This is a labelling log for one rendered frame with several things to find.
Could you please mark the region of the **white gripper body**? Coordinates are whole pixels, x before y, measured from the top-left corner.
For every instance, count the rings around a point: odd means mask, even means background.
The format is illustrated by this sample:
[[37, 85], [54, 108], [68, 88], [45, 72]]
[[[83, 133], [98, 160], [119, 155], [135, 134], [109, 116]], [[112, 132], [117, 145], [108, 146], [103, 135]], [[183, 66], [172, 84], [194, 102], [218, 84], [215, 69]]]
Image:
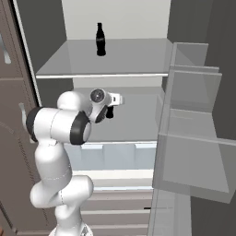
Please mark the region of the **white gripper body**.
[[109, 106], [119, 106], [124, 103], [124, 97], [119, 93], [110, 93], [111, 102]]

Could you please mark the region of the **glass fridge shelf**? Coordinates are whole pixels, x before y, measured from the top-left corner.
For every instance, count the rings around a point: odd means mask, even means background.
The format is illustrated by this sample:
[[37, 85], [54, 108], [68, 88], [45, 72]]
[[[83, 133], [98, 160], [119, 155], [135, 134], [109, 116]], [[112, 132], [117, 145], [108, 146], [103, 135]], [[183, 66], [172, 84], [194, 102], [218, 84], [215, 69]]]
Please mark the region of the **glass fridge shelf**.
[[66, 41], [40, 68], [36, 78], [167, 74], [172, 43], [168, 39], [107, 40], [97, 56], [93, 40]]

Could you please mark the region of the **grey fridge bottom drawer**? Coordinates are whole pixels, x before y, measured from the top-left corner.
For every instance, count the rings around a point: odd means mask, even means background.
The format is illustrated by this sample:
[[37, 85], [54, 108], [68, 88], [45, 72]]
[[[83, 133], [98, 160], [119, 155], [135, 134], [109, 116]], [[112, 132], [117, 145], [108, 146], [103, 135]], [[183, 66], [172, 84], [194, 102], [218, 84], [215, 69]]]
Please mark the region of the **grey fridge bottom drawer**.
[[73, 171], [94, 183], [81, 207], [94, 236], [146, 236], [152, 201], [153, 170]]

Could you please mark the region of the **medium translucent door bin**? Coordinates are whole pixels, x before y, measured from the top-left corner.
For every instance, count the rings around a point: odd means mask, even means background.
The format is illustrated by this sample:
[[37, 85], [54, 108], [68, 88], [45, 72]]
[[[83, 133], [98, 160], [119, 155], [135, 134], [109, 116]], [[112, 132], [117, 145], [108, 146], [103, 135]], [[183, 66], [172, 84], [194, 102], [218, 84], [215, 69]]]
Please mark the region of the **medium translucent door bin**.
[[173, 65], [171, 107], [192, 112], [212, 112], [222, 74], [218, 67]]

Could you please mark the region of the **brown cupboard run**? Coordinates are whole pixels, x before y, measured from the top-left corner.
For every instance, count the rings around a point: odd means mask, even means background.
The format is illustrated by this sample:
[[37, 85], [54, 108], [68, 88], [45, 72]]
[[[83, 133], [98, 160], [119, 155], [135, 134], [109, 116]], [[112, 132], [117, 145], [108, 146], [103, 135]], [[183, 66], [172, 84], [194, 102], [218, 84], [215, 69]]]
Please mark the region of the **brown cupboard run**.
[[55, 227], [51, 209], [37, 209], [30, 190], [40, 180], [18, 104], [38, 105], [13, 0], [0, 0], [0, 33], [11, 58], [0, 47], [0, 231], [5, 236], [48, 236]]

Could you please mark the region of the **grey fridge door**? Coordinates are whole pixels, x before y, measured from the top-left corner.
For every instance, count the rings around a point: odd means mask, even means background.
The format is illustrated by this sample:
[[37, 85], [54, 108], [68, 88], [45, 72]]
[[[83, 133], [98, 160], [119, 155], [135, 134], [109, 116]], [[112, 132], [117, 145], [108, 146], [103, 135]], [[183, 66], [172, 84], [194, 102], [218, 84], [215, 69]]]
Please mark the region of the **grey fridge door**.
[[[207, 43], [205, 66], [222, 74], [212, 112], [218, 138], [236, 140], [236, 0], [171, 0], [168, 38]], [[164, 89], [162, 114], [171, 107], [174, 72]], [[236, 236], [236, 191], [229, 203], [153, 187], [148, 236]]]

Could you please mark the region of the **large translucent door bin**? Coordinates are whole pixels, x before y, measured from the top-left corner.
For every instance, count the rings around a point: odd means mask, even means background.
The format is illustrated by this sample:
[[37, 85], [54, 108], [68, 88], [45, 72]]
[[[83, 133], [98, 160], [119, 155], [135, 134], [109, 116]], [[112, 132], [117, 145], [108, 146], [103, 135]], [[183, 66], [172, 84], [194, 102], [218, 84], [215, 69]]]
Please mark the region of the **large translucent door bin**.
[[153, 187], [229, 203], [236, 191], [236, 140], [217, 137], [212, 115], [162, 114]]

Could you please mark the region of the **translucent crisper drawer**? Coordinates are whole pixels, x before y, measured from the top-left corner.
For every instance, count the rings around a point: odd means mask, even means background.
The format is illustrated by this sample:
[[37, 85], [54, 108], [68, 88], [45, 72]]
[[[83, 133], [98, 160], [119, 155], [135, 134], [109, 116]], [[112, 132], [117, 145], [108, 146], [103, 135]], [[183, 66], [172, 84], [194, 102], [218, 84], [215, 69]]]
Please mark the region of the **translucent crisper drawer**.
[[65, 145], [74, 171], [150, 170], [154, 167], [155, 141]]

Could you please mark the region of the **grey open fridge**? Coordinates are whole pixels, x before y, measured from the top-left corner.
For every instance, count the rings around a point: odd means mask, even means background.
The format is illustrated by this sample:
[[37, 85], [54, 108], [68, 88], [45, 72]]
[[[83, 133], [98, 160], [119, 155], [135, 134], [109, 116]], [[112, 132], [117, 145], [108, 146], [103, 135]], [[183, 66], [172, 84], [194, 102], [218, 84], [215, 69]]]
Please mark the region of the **grey open fridge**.
[[168, 39], [171, 0], [13, 0], [37, 99], [53, 107], [65, 91], [86, 97], [93, 89], [119, 93], [124, 103], [113, 118], [92, 125], [91, 143], [151, 142], [158, 145], [167, 74], [36, 78], [51, 56], [70, 40], [93, 40], [102, 23], [107, 40]]

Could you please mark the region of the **small translucent door bin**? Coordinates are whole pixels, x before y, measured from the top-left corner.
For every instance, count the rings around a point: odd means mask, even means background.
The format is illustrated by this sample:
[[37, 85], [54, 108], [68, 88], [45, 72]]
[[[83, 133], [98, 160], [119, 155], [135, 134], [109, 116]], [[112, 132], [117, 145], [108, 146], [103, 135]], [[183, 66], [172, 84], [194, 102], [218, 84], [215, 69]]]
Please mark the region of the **small translucent door bin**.
[[172, 48], [170, 69], [207, 71], [207, 43], [175, 42]]

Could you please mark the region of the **black soda bottle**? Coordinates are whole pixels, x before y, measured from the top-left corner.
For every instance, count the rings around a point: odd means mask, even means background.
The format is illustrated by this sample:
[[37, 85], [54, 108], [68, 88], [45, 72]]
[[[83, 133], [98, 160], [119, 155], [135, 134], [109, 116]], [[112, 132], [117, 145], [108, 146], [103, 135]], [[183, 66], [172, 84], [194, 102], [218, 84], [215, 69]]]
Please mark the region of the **black soda bottle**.
[[105, 35], [102, 29], [102, 23], [98, 23], [98, 29], [96, 33], [96, 45], [97, 45], [97, 56], [104, 56], [105, 50]]

